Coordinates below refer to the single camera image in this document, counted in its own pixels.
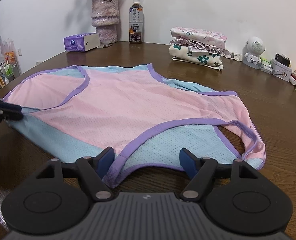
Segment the pink blue mesh vest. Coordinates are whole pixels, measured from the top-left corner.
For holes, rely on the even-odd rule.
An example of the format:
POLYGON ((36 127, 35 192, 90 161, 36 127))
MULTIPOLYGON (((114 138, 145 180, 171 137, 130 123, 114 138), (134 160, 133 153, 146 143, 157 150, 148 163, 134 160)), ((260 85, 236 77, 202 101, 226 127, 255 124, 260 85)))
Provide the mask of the pink blue mesh vest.
POLYGON ((265 162, 265 144, 236 92, 167 79, 151 64, 45 70, 4 101, 22 107, 23 119, 11 126, 62 162, 112 147, 110 187, 141 167, 180 169, 182 148, 220 164, 265 162))

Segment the folded floral clothes stack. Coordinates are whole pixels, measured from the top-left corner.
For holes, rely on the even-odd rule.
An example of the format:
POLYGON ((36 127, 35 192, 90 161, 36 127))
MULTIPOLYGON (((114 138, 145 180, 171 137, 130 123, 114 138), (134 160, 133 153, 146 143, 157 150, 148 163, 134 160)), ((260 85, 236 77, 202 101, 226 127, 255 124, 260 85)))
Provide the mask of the folded floral clothes stack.
POLYGON ((227 54, 227 37, 216 31, 197 28, 171 29, 169 54, 175 61, 200 64, 215 70, 223 69, 221 56, 227 54))

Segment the cluttered side shelf items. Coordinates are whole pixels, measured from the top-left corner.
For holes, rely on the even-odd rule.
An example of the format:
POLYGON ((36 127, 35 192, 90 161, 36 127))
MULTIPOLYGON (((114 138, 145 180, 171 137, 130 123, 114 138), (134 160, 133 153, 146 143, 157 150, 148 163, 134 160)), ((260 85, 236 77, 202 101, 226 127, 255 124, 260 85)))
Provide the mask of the cluttered side shelf items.
POLYGON ((5 87, 10 81, 22 73, 17 59, 16 48, 13 40, 0 41, 0 88, 5 87))

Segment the purple tissue pack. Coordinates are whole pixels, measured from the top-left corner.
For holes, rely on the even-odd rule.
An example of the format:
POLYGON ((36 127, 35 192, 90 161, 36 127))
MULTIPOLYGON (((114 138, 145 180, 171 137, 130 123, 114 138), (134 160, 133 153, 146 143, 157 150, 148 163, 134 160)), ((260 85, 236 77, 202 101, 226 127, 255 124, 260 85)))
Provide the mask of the purple tissue pack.
POLYGON ((101 45, 100 36, 97 33, 85 33, 65 37, 64 48, 69 52, 86 52, 101 45))

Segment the white power strip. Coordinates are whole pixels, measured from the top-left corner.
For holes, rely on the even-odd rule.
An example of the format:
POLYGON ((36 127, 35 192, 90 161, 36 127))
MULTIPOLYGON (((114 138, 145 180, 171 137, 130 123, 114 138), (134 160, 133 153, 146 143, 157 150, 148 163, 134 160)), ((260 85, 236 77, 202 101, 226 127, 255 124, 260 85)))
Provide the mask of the white power strip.
POLYGON ((235 61, 242 61, 243 60, 243 54, 240 53, 230 53, 230 59, 235 60, 235 61))

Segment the green white small boxes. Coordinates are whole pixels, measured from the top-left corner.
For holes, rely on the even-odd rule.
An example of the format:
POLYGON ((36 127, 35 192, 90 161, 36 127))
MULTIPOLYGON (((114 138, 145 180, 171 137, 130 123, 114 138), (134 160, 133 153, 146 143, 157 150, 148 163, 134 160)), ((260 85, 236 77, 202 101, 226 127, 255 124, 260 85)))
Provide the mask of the green white small boxes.
POLYGON ((271 62, 264 59, 263 57, 260 57, 260 59, 261 59, 261 62, 259 65, 260 70, 265 73, 272 74, 273 68, 272 68, 271 62))

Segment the grey printed tin box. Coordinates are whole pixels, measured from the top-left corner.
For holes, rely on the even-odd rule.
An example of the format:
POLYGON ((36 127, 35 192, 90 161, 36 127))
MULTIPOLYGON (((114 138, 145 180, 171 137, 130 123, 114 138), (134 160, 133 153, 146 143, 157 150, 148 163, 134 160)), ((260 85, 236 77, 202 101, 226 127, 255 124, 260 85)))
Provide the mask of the grey printed tin box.
POLYGON ((288 82, 292 74, 292 69, 280 63, 279 61, 276 61, 275 59, 271 59, 270 62, 273 76, 288 82))

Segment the white astronaut figurine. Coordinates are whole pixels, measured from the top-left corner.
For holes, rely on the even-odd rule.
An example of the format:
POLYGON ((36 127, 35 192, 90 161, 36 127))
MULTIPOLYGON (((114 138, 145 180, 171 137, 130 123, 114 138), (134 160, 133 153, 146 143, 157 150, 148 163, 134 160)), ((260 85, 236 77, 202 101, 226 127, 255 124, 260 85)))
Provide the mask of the white astronaut figurine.
POLYGON ((264 42, 253 36, 247 40, 246 49, 247 52, 243 55, 243 63, 248 67, 260 69, 260 56, 265 52, 264 42))

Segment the fuzzy purple vase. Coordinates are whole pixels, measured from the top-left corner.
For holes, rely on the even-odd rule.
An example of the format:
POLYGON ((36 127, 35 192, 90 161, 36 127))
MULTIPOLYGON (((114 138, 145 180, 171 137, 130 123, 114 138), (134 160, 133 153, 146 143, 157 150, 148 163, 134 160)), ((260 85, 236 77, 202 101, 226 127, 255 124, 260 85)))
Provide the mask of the fuzzy purple vase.
POLYGON ((96 27, 102 45, 107 46, 118 41, 119 23, 118 0, 92 0, 92 26, 96 27))

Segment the oolong tea bottle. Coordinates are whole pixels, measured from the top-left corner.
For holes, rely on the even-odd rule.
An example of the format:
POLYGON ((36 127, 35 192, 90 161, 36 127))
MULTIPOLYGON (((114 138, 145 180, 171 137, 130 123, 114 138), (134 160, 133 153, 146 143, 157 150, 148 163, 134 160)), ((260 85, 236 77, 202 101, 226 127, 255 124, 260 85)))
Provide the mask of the oolong tea bottle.
POLYGON ((143 42, 143 26, 144 26, 144 12, 140 4, 140 0, 133 0, 133 4, 129 9, 129 42, 142 43, 143 42))

